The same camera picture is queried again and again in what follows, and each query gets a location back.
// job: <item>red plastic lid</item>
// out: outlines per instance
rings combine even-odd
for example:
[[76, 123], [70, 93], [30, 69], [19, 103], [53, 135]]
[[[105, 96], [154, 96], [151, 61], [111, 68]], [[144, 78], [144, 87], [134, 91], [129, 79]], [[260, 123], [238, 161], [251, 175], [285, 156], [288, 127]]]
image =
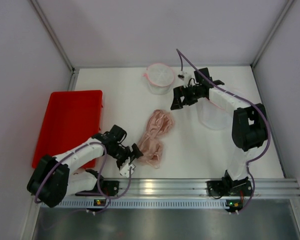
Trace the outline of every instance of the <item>red plastic lid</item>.
[[[45, 111], [32, 167], [41, 157], [62, 154], [82, 144], [99, 132], [102, 109], [102, 91], [53, 92]], [[96, 160], [85, 164], [93, 168]]]

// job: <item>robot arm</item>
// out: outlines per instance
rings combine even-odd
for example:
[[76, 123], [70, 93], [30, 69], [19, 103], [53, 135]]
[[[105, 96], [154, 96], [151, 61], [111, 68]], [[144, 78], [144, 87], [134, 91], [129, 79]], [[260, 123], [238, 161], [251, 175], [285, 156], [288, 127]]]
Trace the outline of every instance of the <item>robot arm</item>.
[[[107, 154], [116, 159], [116, 165], [120, 174], [128, 178], [130, 171], [132, 174], [135, 169], [135, 165], [132, 163], [133, 160], [141, 157], [143, 154], [139, 151], [136, 144], [132, 145], [132, 151], [130, 147], [121, 144], [126, 135], [126, 131], [114, 125], [110, 131], [104, 134], [98, 133], [65, 153], [53, 157], [49, 155], [43, 156], [30, 178], [27, 190], [34, 195], [37, 194], [49, 172], [58, 165], [55, 171], [48, 176], [48, 180], [38, 195], [40, 200], [49, 207], [52, 208], [58, 205], [65, 196], [81, 191], [93, 191], [97, 194], [98, 172], [88, 169], [79, 174], [73, 173], [92, 159], [104, 155], [104, 147], [107, 150]], [[104, 187], [117, 184], [116, 181], [103, 181], [102, 178]]]
[[[213, 81], [208, 68], [199, 71]], [[268, 139], [266, 125], [252, 106], [212, 86], [196, 71], [194, 75], [194, 84], [185, 84], [173, 89], [174, 98], [170, 109], [182, 109], [183, 106], [197, 103], [199, 98], [207, 98], [233, 118], [232, 140], [236, 146], [234, 156], [222, 180], [208, 182], [208, 193], [212, 197], [239, 196], [242, 191], [245, 196], [249, 196], [251, 183], [248, 181], [246, 162], [254, 157], [257, 148]], [[224, 85], [220, 80], [213, 83]], [[260, 103], [256, 106], [266, 116], [265, 107]]]

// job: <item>pink cloth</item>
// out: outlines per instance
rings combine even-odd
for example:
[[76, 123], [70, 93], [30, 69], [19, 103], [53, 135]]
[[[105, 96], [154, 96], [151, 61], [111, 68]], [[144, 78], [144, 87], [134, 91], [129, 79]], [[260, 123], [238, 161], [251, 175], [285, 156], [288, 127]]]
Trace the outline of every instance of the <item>pink cloth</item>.
[[175, 121], [169, 112], [158, 109], [152, 113], [145, 133], [137, 144], [143, 153], [143, 156], [138, 158], [139, 162], [149, 164], [155, 169], [160, 167], [164, 146], [157, 137], [167, 134], [174, 124]]

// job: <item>white wall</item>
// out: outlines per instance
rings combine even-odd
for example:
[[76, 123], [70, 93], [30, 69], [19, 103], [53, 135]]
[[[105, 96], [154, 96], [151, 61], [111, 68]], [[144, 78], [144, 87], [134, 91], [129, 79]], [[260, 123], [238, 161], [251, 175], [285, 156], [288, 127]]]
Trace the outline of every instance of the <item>white wall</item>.
[[300, 185], [300, 0], [255, 69], [288, 176]]
[[0, 0], [0, 240], [19, 239], [50, 93], [70, 73], [26, 0]]
[[285, 0], [38, 0], [75, 67], [249, 65]]

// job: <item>transparent plastic container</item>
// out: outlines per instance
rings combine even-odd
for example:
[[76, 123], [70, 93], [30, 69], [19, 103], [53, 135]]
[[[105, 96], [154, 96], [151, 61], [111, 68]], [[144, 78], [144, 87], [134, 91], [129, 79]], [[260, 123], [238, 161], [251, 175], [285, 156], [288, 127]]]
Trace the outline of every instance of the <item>transparent plastic container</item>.
[[[236, 95], [242, 96], [236, 89], [231, 89], [224, 85], [221, 88]], [[224, 109], [210, 102], [207, 98], [198, 99], [197, 113], [199, 121], [212, 130], [222, 130], [232, 125], [232, 117]]]
[[148, 66], [143, 76], [147, 79], [150, 91], [157, 95], [168, 93], [175, 81], [174, 71], [163, 63]]

